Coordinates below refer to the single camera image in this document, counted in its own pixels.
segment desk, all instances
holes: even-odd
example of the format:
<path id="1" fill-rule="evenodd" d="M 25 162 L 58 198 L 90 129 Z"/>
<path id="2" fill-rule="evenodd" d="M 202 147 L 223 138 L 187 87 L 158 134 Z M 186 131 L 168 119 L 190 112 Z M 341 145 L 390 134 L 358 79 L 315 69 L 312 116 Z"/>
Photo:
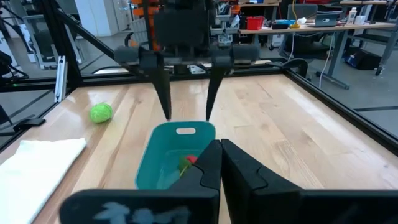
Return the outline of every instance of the desk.
<path id="1" fill-rule="evenodd" d="M 275 21 L 276 20 L 276 14 L 277 14 L 277 10 L 278 10 L 278 6 L 279 6 L 280 2 L 277 3 L 259 3 L 259 4 L 239 4 L 240 7 L 269 7 L 272 6 L 272 15 L 271 15 L 271 21 Z M 266 16 L 267 10 L 264 8 L 264 17 Z M 268 35 L 268 46 L 270 49 L 273 49 L 274 47 L 272 46 L 272 35 Z"/>
<path id="2" fill-rule="evenodd" d="M 204 120 L 208 80 L 172 82 L 173 120 Z M 88 120 L 89 109 L 107 102 L 114 118 Z M 165 122 L 151 84 L 78 88 L 21 139 L 85 138 L 71 166 L 34 223 L 56 223 L 58 208 L 83 189 L 134 189 L 151 131 Z M 305 189 L 394 189 L 398 158 L 285 75 L 225 78 L 210 122 L 217 139 L 229 138 L 258 161 Z M 220 223 L 229 223 L 221 194 Z"/>
<path id="3" fill-rule="evenodd" d="M 343 1 L 340 2 L 340 4 L 343 6 L 343 11 L 347 11 L 348 7 L 352 7 L 352 6 L 365 6 L 365 7 L 372 7 L 374 6 L 375 9 L 373 10 L 372 15 L 370 15 L 370 19 L 368 19 L 369 21 L 372 21 L 374 19 L 374 15 L 377 11 L 377 7 L 380 5 L 388 5 L 387 1 Z M 361 41 L 359 47 L 362 48 L 363 46 L 363 42 L 374 42 L 376 44 L 381 44 L 381 45 L 385 45 L 386 48 L 384 49 L 383 55 L 381 56 L 381 60 L 379 62 L 379 67 L 376 70 L 376 74 L 375 75 L 380 75 L 382 73 L 382 71 L 385 69 L 386 63 L 388 61 L 388 59 L 391 56 L 391 53 L 393 50 L 398 50 L 398 46 L 397 46 L 397 40 L 398 40 L 398 20 L 394 20 L 390 18 L 392 11 L 387 13 L 387 21 L 394 23 L 395 28 L 394 29 L 389 29 L 388 31 L 389 33 L 389 38 L 387 42 L 378 42 L 369 38 L 363 38 L 361 36 L 356 37 L 355 35 L 353 36 L 349 36 L 349 38 L 352 39 L 358 39 Z"/>
<path id="4" fill-rule="evenodd" d="M 301 25 L 298 29 L 261 29 L 261 30 L 239 30 L 241 34 L 289 34 L 289 33 L 305 33 L 305 32 L 337 32 L 337 37 L 335 39 L 335 48 L 337 51 L 333 54 L 333 58 L 330 62 L 328 73 L 322 75 L 326 80 L 344 88 L 349 89 L 349 85 L 333 77 L 334 72 L 338 71 L 338 66 L 343 56 L 344 46 L 348 37 L 348 30 L 350 29 L 380 29 L 380 28 L 391 28 L 395 24 L 377 22 L 375 24 L 364 24 L 364 25 L 345 25 L 336 27 L 308 27 L 306 25 Z M 256 36 L 254 44 L 258 44 L 258 37 Z"/>
<path id="5" fill-rule="evenodd" d="M 341 1 L 343 6 L 368 6 L 368 5 L 386 5 L 387 1 Z"/>

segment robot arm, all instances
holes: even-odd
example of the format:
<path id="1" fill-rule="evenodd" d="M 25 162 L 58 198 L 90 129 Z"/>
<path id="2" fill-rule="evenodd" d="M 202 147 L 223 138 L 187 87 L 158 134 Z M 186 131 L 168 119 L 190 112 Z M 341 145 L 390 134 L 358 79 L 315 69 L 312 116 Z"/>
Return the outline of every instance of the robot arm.
<path id="1" fill-rule="evenodd" d="M 120 47 L 115 61 L 121 65 L 139 64 L 155 86 L 165 117 L 171 119 L 170 75 L 165 65 L 211 63 L 206 120 L 209 120 L 223 77 L 233 72 L 236 62 L 251 63 L 259 58 L 254 45 L 219 47 L 210 42 L 210 27 L 215 22 L 211 0 L 167 0 L 164 8 L 154 14 L 156 43 L 161 50 L 143 47 Z"/>

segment orange part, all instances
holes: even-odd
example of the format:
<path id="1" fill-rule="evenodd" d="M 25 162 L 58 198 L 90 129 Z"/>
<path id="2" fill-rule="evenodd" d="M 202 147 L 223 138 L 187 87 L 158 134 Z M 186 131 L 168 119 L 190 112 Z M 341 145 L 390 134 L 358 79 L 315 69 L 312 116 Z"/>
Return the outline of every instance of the orange part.
<path id="1" fill-rule="evenodd" d="M 148 8 L 148 14 L 153 15 L 157 11 L 157 7 L 150 7 Z M 144 8 L 133 9 L 132 13 L 136 16 L 143 16 L 144 15 Z"/>
<path id="2" fill-rule="evenodd" d="M 153 42 L 152 42 L 152 46 L 153 46 L 154 50 L 157 50 L 157 44 L 156 44 L 156 41 L 153 41 Z"/>
<path id="3" fill-rule="evenodd" d="M 150 3 L 158 2 L 158 0 L 150 0 Z M 131 0 L 131 3 L 133 4 L 142 4 L 142 0 Z"/>
<path id="4" fill-rule="evenodd" d="M 239 5 L 232 5 L 232 14 L 238 14 L 240 10 L 241 7 Z"/>
<path id="5" fill-rule="evenodd" d="M 155 19 L 154 19 L 153 16 L 150 16 L 150 17 L 149 17 L 149 25 L 150 25 L 151 27 L 154 27 L 154 26 L 155 26 Z"/>
<path id="6" fill-rule="evenodd" d="M 135 41 L 130 40 L 130 41 L 129 41 L 129 45 L 130 45 L 130 47 L 135 47 L 135 46 L 137 46 L 138 44 L 137 44 Z"/>

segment green ball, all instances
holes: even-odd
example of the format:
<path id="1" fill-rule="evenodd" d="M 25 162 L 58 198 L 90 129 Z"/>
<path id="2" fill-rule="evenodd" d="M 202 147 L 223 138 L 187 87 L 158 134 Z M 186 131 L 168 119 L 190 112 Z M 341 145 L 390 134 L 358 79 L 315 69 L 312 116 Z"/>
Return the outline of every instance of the green ball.
<path id="1" fill-rule="evenodd" d="M 107 103 L 98 103 L 90 109 L 90 119 L 94 123 L 101 123 L 112 118 L 112 107 Z"/>

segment white wall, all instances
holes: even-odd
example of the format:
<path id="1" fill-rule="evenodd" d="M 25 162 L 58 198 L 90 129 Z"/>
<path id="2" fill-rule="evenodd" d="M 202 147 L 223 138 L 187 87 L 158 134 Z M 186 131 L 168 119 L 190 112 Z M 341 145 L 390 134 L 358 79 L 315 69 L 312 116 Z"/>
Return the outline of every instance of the white wall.
<path id="1" fill-rule="evenodd" d="M 118 20 L 119 30 L 126 30 L 132 19 L 130 13 L 130 0 L 113 0 L 116 19 Z"/>
<path id="2" fill-rule="evenodd" d="M 81 24 L 97 37 L 119 31 L 112 0 L 75 0 Z"/>

